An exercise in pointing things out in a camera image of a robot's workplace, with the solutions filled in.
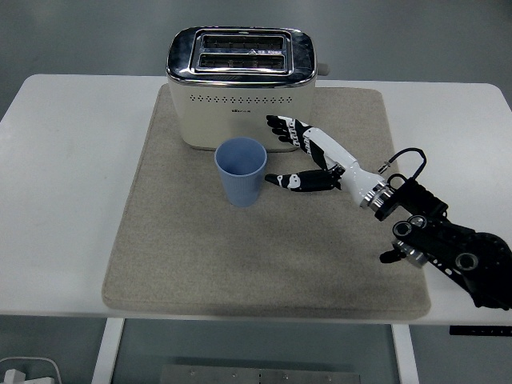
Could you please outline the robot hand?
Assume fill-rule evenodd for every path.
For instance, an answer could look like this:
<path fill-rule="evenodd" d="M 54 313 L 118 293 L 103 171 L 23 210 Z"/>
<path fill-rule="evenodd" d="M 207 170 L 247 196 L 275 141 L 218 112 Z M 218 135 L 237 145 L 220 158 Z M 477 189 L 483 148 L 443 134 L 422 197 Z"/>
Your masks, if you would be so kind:
<path fill-rule="evenodd" d="M 369 206 L 384 185 L 382 176 L 361 168 L 358 160 L 323 130 L 285 116 L 268 115 L 266 122 L 280 141 L 301 149 L 317 165 L 315 170 L 295 174 L 267 174 L 266 181 L 293 192 L 344 190 L 361 207 Z"/>

